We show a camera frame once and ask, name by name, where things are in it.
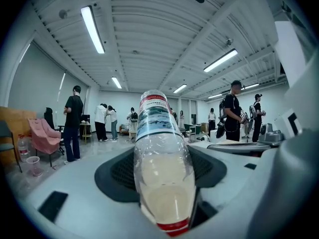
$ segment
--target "wooden table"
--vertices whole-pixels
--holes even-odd
[[[84,130],[83,130],[83,135],[82,135],[82,137],[85,138],[85,144],[86,144],[86,138],[92,136],[91,134],[87,134],[87,133],[86,133],[88,126],[90,127],[89,132],[92,132],[92,131],[91,131],[91,124],[81,123],[80,125],[83,125],[83,126],[84,126]]]

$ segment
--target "chair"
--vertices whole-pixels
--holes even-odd
[[[21,166],[20,166],[20,163],[18,160],[18,156],[17,156],[16,151],[15,151],[13,134],[10,131],[6,122],[4,120],[0,120],[0,138],[3,138],[3,137],[11,137],[12,144],[11,143],[0,143],[0,152],[13,149],[16,163],[20,168],[20,172],[22,173],[22,169],[21,169]]]
[[[61,133],[53,130],[45,119],[28,119],[32,132],[32,145],[37,151],[49,155],[52,167],[51,154],[56,152],[60,146]]]
[[[53,110],[50,108],[50,107],[47,107],[46,110],[45,110],[45,113],[44,113],[44,119],[46,120],[46,122],[48,122],[49,126],[54,129],[54,130],[57,130],[54,128],[54,123],[53,123]],[[64,127],[63,125],[59,125],[59,132],[62,131],[62,127]],[[62,154],[64,155],[64,149],[62,149],[62,146],[64,146],[64,144],[60,141],[60,151],[62,152]]]

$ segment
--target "fluorescent light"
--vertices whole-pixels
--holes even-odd
[[[120,85],[120,83],[119,83],[119,81],[118,81],[118,79],[117,79],[116,77],[112,77],[112,80],[114,81],[114,83],[116,84],[116,86],[117,86],[119,89],[122,88],[121,85]]]
[[[62,77],[62,81],[61,81],[60,89],[59,89],[59,90],[61,90],[61,89],[62,89],[62,84],[63,84],[63,81],[64,81],[64,77],[65,77],[65,73],[63,74],[63,77]]]
[[[28,50],[28,48],[29,48],[29,47],[30,47],[30,44],[27,46],[27,48],[26,48],[26,50],[25,50],[24,54],[22,55],[22,57],[21,57],[21,59],[20,59],[20,62],[19,62],[19,63],[21,63],[22,58],[24,57],[24,55],[25,55],[25,53],[26,53],[26,51]]]
[[[215,98],[215,97],[220,97],[220,96],[222,96],[222,94],[218,94],[218,95],[215,95],[215,96],[211,96],[211,97],[209,97],[209,99],[210,99],[210,98]]]
[[[178,91],[182,90],[183,88],[185,88],[187,85],[183,84],[181,85],[177,90],[175,90],[173,93],[177,93]]]
[[[219,66],[220,64],[224,63],[226,60],[232,58],[233,56],[235,56],[237,54],[238,54],[237,50],[232,49],[231,51],[227,52],[225,55],[223,55],[219,59],[217,59],[215,62],[213,62],[209,66],[207,66],[204,69],[204,72],[209,72],[210,70],[214,69],[215,67]]]
[[[101,43],[100,36],[98,34],[98,30],[95,25],[93,12],[90,6],[84,7],[81,9],[81,13],[86,25],[86,28],[89,31],[90,37],[93,41],[93,44],[98,53],[103,54],[105,52],[104,47]]]
[[[259,83],[254,84],[254,85],[247,86],[247,87],[245,87],[244,89],[249,89],[249,88],[253,88],[253,87],[256,87],[256,86],[259,86]]]

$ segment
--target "black chair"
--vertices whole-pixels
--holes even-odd
[[[53,123],[53,110],[49,107],[46,108],[45,113],[44,113],[44,119],[46,120],[46,122],[48,122],[49,126],[56,130],[54,128],[54,123]],[[63,139],[63,132],[62,132],[62,128],[64,127],[63,125],[59,125],[59,132],[61,132],[61,139]],[[64,149],[62,149],[62,146],[64,146],[64,143],[60,142],[60,146],[59,146],[59,150],[61,151],[61,153],[64,155]]]
[[[22,173],[22,169],[21,169],[21,166],[20,166],[20,163],[18,160],[18,156],[17,156],[16,151],[15,151],[13,134],[10,131],[6,122],[4,120],[0,120],[0,138],[3,138],[3,137],[10,137],[12,139],[12,144],[11,143],[0,143],[0,152],[13,149],[16,163],[20,168],[20,172]]]

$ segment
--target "black t-shirt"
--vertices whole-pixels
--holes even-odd
[[[231,93],[227,94],[225,97],[225,108],[230,108],[230,110],[240,116],[240,108],[239,102],[236,96],[233,96]],[[238,120],[233,119],[232,117],[227,115],[227,119],[225,121],[225,128],[227,131],[234,131],[237,128]]]
[[[65,126],[79,127],[83,103],[79,96],[71,96],[66,102],[65,107],[71,108],[71,112],[66,114]]]
[[[257,110],[261,111],[260,103],[255,103],[255,104],[254,104],[254,107],[255,107],[256,112],[257,112]],[[257,115],[257,117],[255,118],[255,120],[256,120],[257,122],[261,122],[261,115]]]

